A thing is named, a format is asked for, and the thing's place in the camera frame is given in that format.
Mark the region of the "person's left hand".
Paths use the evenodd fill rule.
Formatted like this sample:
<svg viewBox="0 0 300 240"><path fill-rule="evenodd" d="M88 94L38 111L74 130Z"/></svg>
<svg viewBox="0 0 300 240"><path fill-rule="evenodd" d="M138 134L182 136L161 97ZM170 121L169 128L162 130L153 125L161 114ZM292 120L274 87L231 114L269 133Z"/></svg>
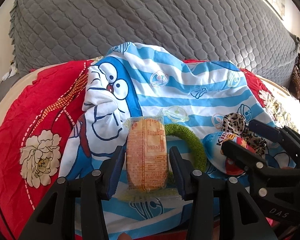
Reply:
<svg viewBox="0 0 300 240"><path fill-rule="evenodd" d="M133 240L133 239L132 237L130 237L130 235L123 232L118 236L117 240Z"/></svg>

